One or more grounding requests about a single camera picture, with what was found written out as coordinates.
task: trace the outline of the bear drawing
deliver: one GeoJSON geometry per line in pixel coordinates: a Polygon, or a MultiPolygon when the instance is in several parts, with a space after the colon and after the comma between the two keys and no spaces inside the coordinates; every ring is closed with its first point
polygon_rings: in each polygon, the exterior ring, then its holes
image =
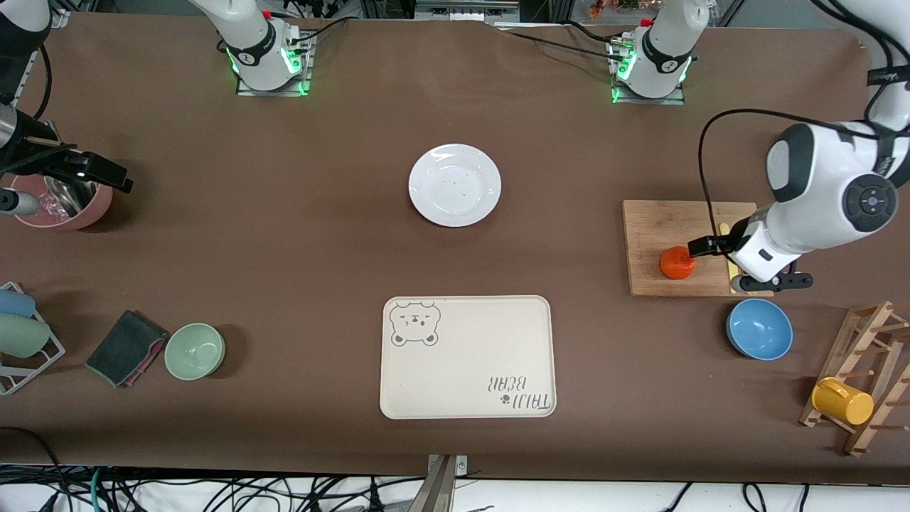
{"type": "Polygon", "coordinates": [[[439,340],[436,324],[440,310],[433,303],[398,302],[389,312],[392,321],[392,344],[402,346],[407,342],[423,342],[433,346],[439,340]]]}

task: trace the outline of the green cup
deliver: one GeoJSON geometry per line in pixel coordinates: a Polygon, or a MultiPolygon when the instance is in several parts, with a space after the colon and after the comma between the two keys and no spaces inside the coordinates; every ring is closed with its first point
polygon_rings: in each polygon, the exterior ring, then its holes
{"type": "Polygon", "coordinates": [[[0,352],[25,359],[44,348],[51,328],[44,322],[0,313],[0,352]]]}

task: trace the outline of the white plate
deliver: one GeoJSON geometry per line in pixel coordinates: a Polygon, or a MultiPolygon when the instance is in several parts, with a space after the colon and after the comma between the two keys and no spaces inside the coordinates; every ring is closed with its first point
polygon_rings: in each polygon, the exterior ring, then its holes
{"type": "Polygon", "coordinates": [[[556,408],[543,297],[396,297],[382,319],[386,417],[543,417],[556,408]]]}
{"type": "Polygon", "coordinates": [[[427,220],[460,228],[482,220],[500,200],[496,164],[483,151],[446,144],[423,154],[410,170],[410,200],[427,220]]]}

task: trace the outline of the blue cup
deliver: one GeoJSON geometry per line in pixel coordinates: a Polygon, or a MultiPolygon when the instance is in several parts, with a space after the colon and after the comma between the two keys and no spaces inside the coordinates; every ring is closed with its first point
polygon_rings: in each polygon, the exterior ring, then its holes
{"type": "Polygon", "coordinates": [[[32,318],[35,316],[35,299],[15,290],[0,290],[0,313],[32,318]]]}

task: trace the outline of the green led light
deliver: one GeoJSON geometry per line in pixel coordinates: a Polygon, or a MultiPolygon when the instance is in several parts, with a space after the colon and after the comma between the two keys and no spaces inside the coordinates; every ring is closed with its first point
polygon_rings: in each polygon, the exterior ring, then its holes
{"type": "Polygon", "coordinates": [[[230,55],[230,52],[227,52],[227,58],[230,59],[230,68],[234,70],[234,73],[239,75],[240,71],[237,69],[237,63],[234,62],[234,56],[230,55]]]}
{"type": "Polygon", "coordinates": [[[622,61],[624,66],[621,66],[619,69],[619,73],[616,74],[617,77],[620,78],[620,80],[629,79],[629,75],[632,73],[632,66],[635,65],[635,61],[637,59],[638,59],[638,57],[635,56],[635,52],[629,52],[629,58],[622,61]]]}
{"type": "Polygon", "coordinates": [[[288,55],[288,51],[285,50],[284,48],[281,48],[281,56],[285,59],[285,64],[288,66],[288,71],[291,74],[297,73],[298,65],[296,63],[292,63],[290,61],[290,56],[288,55]]]}
{"type": "Polygon", "coordinates": [[[682,83],[683,80],[685,80],[685,74],[687,71],[689,71],[689,65],[691,63],[692,63],[692,58],[689,57],[689,59],[686,60],[685,65],[682,67],[682,74],[680,75],[680,83],[682,83]]]}

